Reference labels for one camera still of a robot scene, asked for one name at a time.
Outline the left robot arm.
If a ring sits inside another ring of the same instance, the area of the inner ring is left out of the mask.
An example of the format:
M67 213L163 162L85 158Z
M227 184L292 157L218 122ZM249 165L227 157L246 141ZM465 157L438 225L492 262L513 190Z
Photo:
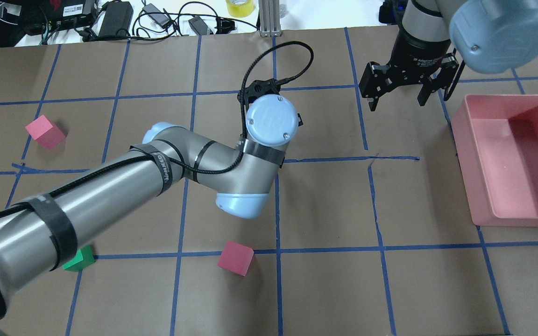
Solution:
M244 129L235 147L156 123L118 159L0 211L0 319L19 290L183 178L215 190L224 212L258 217L302 124L280 94L292 80L256 80L241 88Z

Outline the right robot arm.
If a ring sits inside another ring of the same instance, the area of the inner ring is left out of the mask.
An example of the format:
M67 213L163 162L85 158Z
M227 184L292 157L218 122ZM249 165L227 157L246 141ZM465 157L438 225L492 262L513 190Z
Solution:
M379 19L398 34L389 61L362 74L372 111L398 87L421 85L424 106L438 90L448 100L465 68L501 74L538 57L538 0L385 0Z

